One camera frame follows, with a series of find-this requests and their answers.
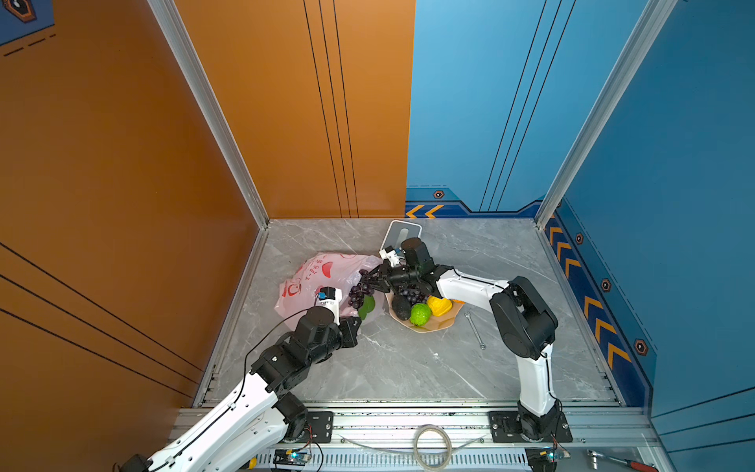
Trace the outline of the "dark purple grape bunch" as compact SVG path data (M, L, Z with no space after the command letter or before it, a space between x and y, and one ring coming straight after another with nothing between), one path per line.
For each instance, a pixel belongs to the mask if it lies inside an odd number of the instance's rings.
M373 295L375 297L378 288L377 267L371 271L361 269L360 275L360 280L351 287L348 295L348 305L356 311L359 309L365 296Z

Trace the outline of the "pink plastic bag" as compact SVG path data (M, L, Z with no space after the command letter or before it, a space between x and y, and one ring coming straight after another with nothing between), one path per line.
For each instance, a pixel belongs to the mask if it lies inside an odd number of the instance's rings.
M348 305L348 293L361 279L360 271L370 271L381 263L376 256L318 253L308 259L293 277L279 285L274 309L285 318L315 304L317 292L326 286L340 289L340 316L354 316L357 310Z

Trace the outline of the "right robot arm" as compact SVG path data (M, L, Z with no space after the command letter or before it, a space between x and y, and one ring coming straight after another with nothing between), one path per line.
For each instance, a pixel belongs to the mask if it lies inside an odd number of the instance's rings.
M552 389L552 345L558 319L526 277L493 280L437 264L419 238L383 254L383 262L363 281L377 291L396 294L415 285L424 295L460 301L490 313L505 346L517 357L520 434L539 442L556 436L562 403Z

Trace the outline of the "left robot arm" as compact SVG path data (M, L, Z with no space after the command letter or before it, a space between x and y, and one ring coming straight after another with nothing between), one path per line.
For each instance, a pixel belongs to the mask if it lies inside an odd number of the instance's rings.
M149 457L136 454L116 471L236 471L283 441L308 436L308 409L292 389L336 351L358 344L362 319L336 320L325 306L309 308L252 363L237 387L188 432Z

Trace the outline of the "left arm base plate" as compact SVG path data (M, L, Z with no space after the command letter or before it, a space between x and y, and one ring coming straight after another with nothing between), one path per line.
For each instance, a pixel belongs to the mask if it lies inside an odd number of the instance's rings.
M295 437L295 442L304 444L313 438L318 444L329 444L333 433L334 412L314 410L307 413L302 432Z

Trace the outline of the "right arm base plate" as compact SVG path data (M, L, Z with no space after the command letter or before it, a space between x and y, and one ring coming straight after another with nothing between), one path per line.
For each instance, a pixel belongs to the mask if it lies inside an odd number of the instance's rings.
M546 443L555 440L559 444L573 442L573 436L565 414L554 407L542 417L522 411L491 411L488 413L493 441L504 443Z

